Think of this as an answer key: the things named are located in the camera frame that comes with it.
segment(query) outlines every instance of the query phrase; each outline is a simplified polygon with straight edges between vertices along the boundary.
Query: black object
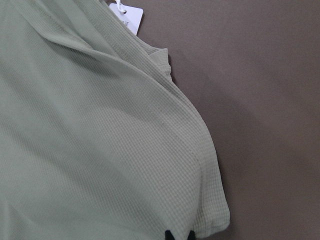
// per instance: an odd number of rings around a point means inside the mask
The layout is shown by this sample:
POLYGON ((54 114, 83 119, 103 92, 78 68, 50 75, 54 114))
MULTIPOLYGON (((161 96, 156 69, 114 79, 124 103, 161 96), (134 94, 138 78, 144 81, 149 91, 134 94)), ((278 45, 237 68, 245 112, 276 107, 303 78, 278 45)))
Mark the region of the black object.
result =
MULTIPOLYGON (((165 231, 164 235, 165 240, 175 240, 170 230, 165 231)), ((187 240, 196 240, 196 233, 191 230, 187 240)))

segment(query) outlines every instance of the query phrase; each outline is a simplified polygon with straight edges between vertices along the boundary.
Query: green fabric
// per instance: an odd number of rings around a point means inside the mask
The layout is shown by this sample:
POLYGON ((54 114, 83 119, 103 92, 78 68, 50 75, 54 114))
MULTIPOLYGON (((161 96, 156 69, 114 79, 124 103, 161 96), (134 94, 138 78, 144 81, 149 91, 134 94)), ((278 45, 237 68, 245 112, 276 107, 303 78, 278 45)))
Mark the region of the green fabric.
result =
POLYGON ((230 221, 168 49, 99 0, 0 0, 0 239, 205 238, 230 221))

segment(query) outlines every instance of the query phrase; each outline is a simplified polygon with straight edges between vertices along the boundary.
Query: clothing label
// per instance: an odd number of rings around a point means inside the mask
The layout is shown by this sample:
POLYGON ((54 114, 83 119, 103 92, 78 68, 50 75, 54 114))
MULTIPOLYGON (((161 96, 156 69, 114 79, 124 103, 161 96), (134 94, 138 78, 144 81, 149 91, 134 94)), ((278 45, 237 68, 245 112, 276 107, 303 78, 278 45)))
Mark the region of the clothing label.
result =
POLYGON ((123 10, 126 10, 126 13, 120 12, 116 3, 110 3, 109 5, 115 15, 131 30, 131 32, 137 35, 144 10, 142 8, 123 4, 120 4, 120 6, 123 10))

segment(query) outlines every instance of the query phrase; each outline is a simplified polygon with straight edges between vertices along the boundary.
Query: white string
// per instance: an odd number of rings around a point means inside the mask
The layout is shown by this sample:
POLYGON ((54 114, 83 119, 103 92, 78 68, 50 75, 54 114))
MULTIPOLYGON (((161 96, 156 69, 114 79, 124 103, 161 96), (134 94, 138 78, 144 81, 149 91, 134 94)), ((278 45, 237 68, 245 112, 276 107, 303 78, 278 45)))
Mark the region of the white string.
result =
POLYGON ((127 10, 122 9, 122 8, 120 7, 121 0, 115 0, 115 1, 116 1, 116 5, 117 5, 117 7, 118 7, 118 10, 119 10, 121 13, 125 14, 125 13, 127 12, 127 10))

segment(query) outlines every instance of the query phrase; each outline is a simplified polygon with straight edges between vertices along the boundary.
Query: brown surface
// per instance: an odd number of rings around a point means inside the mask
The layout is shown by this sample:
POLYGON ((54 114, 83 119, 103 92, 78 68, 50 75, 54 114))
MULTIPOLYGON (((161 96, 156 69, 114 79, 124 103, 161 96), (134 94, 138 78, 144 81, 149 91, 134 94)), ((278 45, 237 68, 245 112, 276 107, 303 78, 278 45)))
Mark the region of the brown surface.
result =
POLYGON ((206 240, 320 240, 320 2, 122 2, 213 138, 231 223, 206 240))

